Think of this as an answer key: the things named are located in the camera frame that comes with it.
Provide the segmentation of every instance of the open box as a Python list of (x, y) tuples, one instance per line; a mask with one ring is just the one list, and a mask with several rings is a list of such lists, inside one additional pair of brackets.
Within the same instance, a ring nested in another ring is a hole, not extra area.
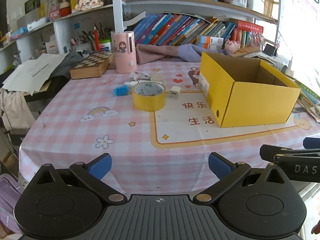
[(220, 127), (285, 123), (301, 90), (263, 60), (205, 52), (199, 85)]

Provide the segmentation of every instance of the yellow tape roll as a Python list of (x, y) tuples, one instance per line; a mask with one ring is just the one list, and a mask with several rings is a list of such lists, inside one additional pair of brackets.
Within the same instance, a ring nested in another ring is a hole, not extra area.
[(133, 104), (146, 112), (158, 111), (165, 105), (165, 86), (157, 82), (142, 82), (132, 88)]

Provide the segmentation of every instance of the stack of paper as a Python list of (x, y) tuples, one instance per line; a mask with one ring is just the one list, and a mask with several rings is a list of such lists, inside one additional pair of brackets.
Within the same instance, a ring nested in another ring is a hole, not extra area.
[(63, 61), (67, 54), (42, 54), (36, 60), (28, 60), (19, 65), (3, 82), (3, 88), (9, 91), (39, 92), (51, 73)]

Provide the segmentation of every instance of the gray ribbed plate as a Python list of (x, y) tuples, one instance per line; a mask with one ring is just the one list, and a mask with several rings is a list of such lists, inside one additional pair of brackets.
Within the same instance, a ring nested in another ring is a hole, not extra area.
[[(32, 238), (23, 236), (22, 240)], [(212, 208), (187, 196), (132, 196), (129, 203), (109, 207), (102, 219), (70, 240), (245, 240), (227, 228)], [(297, 235), (284, 240), (298, 240)]]

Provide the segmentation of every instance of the purple bag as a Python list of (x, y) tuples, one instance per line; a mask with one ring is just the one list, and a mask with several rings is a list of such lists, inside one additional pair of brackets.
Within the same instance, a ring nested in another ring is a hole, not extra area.
[(0, 175), (0, 220), (15, 233), (20, 233), (20, 230), (13, 209), (22, 192), (22, 187), (9, 174)]

